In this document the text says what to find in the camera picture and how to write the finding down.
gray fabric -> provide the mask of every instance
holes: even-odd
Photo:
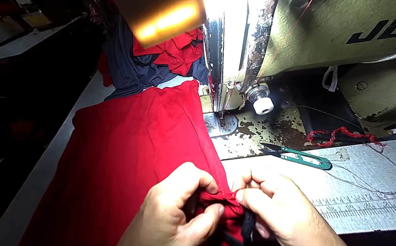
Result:
[[[208,71],[204,55],[192,64],[192,76],[201,82],[202,85],[208,85]]]

red t-shirt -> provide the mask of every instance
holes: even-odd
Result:
[[[186,81],[78,110],[20,245],[116,245],[148,190],[187,161],[210,173],[220,190],[201,192],[197,208],[223,203],[219,226],[242,242],[244,210],[229,190],[197,91],[196,80]]]

screw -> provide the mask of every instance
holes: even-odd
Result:
[[[356,84],[356,89],[358,89],[359,91],[363,91],[368,87],[368,83],[365,81],[360,81]]]

pile of garments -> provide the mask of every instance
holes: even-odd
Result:
[[[104,86],[113,84],[116,88],[106,100],[135,95],[177,75],[194,77],[208,85],[199,28],[144,49],[123,17],[118,15],[116,20],[97,65],[103,74]]]

